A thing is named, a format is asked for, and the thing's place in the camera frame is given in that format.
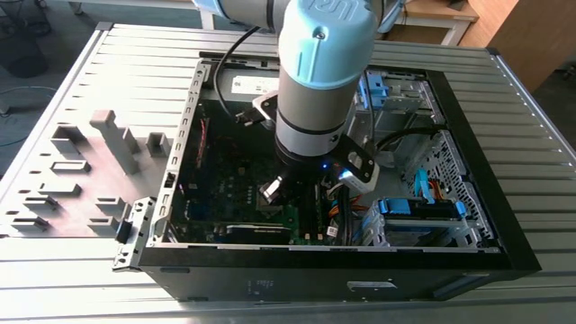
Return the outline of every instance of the light blue joint cap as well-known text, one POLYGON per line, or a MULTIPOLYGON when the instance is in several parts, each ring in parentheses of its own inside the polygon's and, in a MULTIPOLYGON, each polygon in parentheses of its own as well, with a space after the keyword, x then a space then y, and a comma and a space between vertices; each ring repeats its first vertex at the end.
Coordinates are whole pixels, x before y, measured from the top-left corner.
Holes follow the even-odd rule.
POLYGON ((366 0, 293 0, 279 39, 291 78, 319 90, 350 84, 370 63, 378 24, 366 0))
POLYGON ((193 0, 193 2, 201 10, 210 11, 215 15, 227 18, 221 5, 221 0, 193 0))

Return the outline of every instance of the white label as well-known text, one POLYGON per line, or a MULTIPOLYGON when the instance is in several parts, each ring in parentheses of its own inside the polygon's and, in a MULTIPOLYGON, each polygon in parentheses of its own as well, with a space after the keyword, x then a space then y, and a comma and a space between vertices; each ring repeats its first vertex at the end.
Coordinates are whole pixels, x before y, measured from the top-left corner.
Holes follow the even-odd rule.
POLYGON ((329 229, 326 231, 326 235, 333 236, 335 238, 338 233, 339 233, 339 229, 333 227, 333 226, 329 226, 329 229))
POLYGON ((245 95, 265 95, 279 89, 279 78, 259 76, 235 76, 233 80, 233 93, 245 95))
POLYGON ((467 16, 454 16, 454 20, 469 20, 470 22, 474 22, 475 18, 467 16))

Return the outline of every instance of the floor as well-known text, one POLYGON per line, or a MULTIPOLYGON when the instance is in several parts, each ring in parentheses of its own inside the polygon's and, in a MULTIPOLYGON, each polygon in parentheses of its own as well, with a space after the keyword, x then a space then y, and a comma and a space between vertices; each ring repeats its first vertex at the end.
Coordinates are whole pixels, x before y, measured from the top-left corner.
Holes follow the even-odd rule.
MULTIPOLYGON (((69 3, 49 0, 46 14, 53 33, 38 39, 47 56, 50 69, 42 76, 14 78, 0 67, 0 92, 17 86, 47 86, 58 88, 77 61, 82 49, 99 22, 153 25, 182 28, 202 28, 201 13, 181 10, 125 5, 83 4, 85 15, 75 16, 69 3)), ((245 30, 226 20, 215 20, 217 29, 245 30)), ((10 117, 0 118, 0 177, 7 171, 23 142, 3 146, 27 137, 53 95, 50 90, 18 90, 2 95, 2 100, 14 107, 10 117)))
MULTIPOLYGON (((66 2, 49 0, 46 13, 54 31, 49 36, 39 38, 38 42, 50 62, 50 70, 39 77, 18 79, 0 68, 0 92, 17 86, 58 88, 98 22, 202 28, 201 14, 193 10, 95 4, 85 4, 83 8, 86 14, 75 16, 66 2)), ((215 24, 218 29, 243 29, 242 26, 230 24, 226 20, 217 20, 215 24)), ((535 92, 535 98, 567 140, 576 147, 575 89, 576 80, 565 81, 562 74, 554 74, 535 92)), ((0 118, 0 177, 10 167, 23 142, 6 144, 27 137, 50 102, 51 95, 51 91, 45 89, 19 90, 2 95, 2 100, 14 109, 10 116, 0 118)))

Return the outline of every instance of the slotted aluminum surface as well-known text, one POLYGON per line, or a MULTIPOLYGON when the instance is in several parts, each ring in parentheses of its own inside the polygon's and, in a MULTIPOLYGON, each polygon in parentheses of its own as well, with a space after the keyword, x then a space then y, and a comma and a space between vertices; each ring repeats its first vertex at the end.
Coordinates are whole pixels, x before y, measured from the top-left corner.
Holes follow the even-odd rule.
MULTIPOLYGON (((0 197, 27 173, 22 164, 57 115, 77 120, 83 109, 106 107, 135 136, 165 132, 173 138, 199 51, 225 51, 239 37, 127 25, 98 31, 0 184, 0 197), (153 116, 159 105, 165 113, 153 116)), ((253 36, 239 52, 277 55, 277 40, 253 36)), ((499 57, 485 50, 379 42, 374 63, 446 72, 537 251, 541 273, 445 303, 181 304, 147 274, 111 272, 111 239, 7 238, 0 240, 0 317, 55 323, 102 317, 126 317, 122 323, 137 317, 139 323, 254 323, 254 315, 266 323, 570 323, 576 317, 576 173, 566 141, 499 57)))

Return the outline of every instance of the red wire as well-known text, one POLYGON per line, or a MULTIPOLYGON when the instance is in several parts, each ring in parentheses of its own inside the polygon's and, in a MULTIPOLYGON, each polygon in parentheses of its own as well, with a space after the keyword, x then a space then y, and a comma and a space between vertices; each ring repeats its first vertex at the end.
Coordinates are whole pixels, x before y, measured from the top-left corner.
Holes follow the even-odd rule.
POLYGON ((205 153, 205 147, 207 144, 207 125, 205 123, 205 119, 201 119, 201 124, 202 124, 202 139, 201 139, 201 147, 198 148, 197 164, 201 163, 202 155, 205 153))

